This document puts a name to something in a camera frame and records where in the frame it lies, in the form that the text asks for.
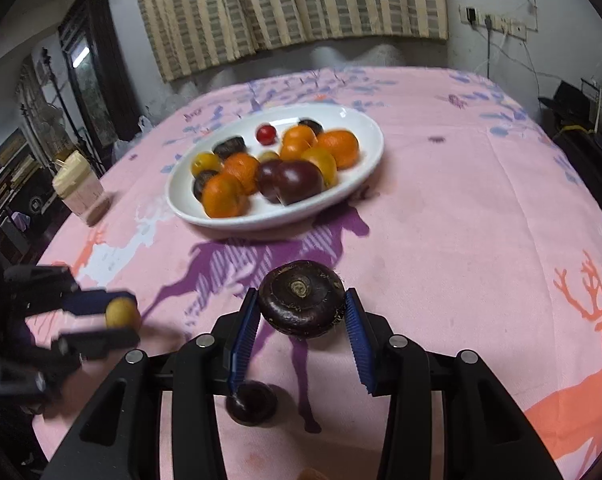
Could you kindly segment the small yellow fruit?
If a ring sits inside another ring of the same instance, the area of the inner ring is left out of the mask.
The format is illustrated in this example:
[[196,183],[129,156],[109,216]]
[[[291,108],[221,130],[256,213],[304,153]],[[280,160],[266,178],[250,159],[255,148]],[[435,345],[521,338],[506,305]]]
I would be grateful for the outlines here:
[[105,311],[105,323],[108,328],[133,328],[141,326],[141,315],[136,302],[128,297],[112,299]]

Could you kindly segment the large orange mandarin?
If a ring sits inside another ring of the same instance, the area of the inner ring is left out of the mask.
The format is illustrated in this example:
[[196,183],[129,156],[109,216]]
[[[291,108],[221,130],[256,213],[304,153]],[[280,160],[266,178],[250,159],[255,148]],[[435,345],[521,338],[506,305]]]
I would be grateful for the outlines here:
[[205,214],[210,218],[235,218],[246,212],[248,197],[236,177],[217,174],[203,187],[201,203]]

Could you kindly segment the dark water chestnut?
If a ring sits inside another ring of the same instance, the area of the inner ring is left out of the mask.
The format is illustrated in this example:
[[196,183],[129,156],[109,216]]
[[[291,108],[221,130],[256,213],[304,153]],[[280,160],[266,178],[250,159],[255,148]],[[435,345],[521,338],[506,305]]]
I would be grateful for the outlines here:
[[212,153],[222,160],[226,160],[237,153],[245,153],[246,144],[242,136],[232,136],[213,148]]
[[292,261],[272,270],[258,295],[262,318],[277,332],[295,338],[322,336],[344,317],[342,281],[316,261]]
[[310,118],[301,118],[298,125],[309,127],[314,132],[315,136],[318,136],[324,131],[323,126],[319,122],[315,122],[315,120]]
[[207,185],[209,180],[215,177],[218,173],[219,171],[212,169],[202,170],[195,177],[193,183],[193,194],[199,203],[202,202],[202,195],[203,191],[205,191],[205,186]]

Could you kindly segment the yellow round fruit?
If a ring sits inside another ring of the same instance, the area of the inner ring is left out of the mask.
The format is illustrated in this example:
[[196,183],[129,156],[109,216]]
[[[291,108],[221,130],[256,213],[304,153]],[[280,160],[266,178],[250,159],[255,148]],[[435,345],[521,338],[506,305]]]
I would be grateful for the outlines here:
[[220,172],[222,169],[222,159],[212,152],[201,152],[190,163],[190,173],[194,178],[204,171]]

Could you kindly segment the jar with twine lid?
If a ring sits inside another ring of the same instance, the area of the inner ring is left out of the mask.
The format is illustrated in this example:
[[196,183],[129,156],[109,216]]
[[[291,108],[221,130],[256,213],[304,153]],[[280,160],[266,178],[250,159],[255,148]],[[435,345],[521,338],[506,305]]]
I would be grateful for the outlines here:
[[95,226],[110,207],[110,195],[79,151],[73,151],[62,162],[57,160],[57,164],[53,178],[56,194],[87,226]]

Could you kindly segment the dark red cherry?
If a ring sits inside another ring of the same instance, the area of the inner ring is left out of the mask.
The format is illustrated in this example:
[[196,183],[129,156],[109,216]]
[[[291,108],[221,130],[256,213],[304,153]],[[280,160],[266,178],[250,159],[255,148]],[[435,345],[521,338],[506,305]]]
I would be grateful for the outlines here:
[[264,382],[248,380],[225,398],[227,414],[247,427],[261,426],[271,420],[278,408],[274,390]]

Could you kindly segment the white oval plate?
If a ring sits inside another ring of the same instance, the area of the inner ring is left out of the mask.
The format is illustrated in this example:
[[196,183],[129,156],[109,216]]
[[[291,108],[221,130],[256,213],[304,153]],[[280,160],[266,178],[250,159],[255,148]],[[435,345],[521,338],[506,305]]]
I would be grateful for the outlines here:
[[373,174],[384,148],[377,122],[357,110],[275,107],[199,141],[172,170],[165,197],[198,228],[285,226],[350,196]]

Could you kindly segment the pink deer tablecloth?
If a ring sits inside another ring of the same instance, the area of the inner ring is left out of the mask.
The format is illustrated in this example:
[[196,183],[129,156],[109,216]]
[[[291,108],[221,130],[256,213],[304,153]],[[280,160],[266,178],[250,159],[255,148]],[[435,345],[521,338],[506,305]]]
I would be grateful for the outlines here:
[[[167,206],[200,139],[269,107],[335,103],[380,126],[385,154],[351,200],[231,237]],[[364,307],[433,352],[476,350],[557,462],[581,477],[602,452],[602,211],[566,156],[496,84],[455,70],[348,68],[216,90],[174,113],[103,180],[95,228],[70,218],[43,256],[86,287],[126,288],[143,349],[173,351],[239,307],[269,270],[331,266]]]

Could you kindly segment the dark framed mirror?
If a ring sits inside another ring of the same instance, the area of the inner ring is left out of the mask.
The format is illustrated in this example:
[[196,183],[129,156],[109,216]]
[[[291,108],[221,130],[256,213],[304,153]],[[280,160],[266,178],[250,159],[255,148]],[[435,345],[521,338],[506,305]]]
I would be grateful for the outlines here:
[[138,133],[141,116],[109,0],[74,0],[57,28],[74,99],[98,151]]

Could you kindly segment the small yellow-green fruit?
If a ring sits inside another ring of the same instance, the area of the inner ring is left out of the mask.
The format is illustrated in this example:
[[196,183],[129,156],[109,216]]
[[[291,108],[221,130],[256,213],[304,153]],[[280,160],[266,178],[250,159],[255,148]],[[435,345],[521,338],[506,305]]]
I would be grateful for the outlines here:
[[261,162],[261,164],[263,164],[263,162],[270,162],[271,160],[280,160],[279,154],[275,151],[268,150],[262,152],[258,156],[258,161]]

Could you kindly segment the large dark plum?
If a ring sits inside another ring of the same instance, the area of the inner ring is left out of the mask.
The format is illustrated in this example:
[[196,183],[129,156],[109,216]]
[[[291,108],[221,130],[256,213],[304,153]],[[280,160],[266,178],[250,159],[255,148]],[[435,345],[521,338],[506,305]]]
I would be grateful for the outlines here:
[[322,192],[324,178],[319,169],[306,160],[281,162],[275,170],[274,188],[280,203],[291,205]]

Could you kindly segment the red cherry tomato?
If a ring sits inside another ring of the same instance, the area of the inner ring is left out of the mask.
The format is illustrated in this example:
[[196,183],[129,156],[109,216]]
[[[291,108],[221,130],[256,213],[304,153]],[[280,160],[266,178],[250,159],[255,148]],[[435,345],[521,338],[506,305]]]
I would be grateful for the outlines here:
[[259,125],[255,132],[255,138],[261,145],[272,145],[277,140],[276,128],[270,124]]

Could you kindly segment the small orange kumquat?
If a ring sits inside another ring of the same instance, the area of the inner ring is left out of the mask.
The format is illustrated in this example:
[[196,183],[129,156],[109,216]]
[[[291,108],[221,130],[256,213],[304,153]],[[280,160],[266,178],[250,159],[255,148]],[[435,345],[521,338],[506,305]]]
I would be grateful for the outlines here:
[[281,144],[279,158],[283,162],[293,162],[302,157],[303,153],[309,150],[312,145],[304,139],[291,139]]
[[301,143],[313,146],[316,143],[316,134],[307,125],[294,125],[284,132],[283,143]]

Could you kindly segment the striped beige curtain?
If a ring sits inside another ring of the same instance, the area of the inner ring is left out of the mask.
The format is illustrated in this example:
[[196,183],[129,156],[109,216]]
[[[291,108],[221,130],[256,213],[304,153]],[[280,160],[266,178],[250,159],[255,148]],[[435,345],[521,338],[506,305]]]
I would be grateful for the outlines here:
[[314,41],[444,41],[446,0],[138,0],[164,81]]

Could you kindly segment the wall power strip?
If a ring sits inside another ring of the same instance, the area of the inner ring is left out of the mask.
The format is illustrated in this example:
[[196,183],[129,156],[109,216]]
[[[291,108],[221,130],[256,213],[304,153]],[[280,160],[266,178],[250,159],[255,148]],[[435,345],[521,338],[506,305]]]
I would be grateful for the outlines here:
[[528,37],[528,27],[522,21],[507,18],[504,15],[483,12],[475,6],[460,6],[459,18],[462,24],[469,25],[472,28],[487,28],[487,26],[490,26],[490,29],[494,32],[522,41],[525,41]]

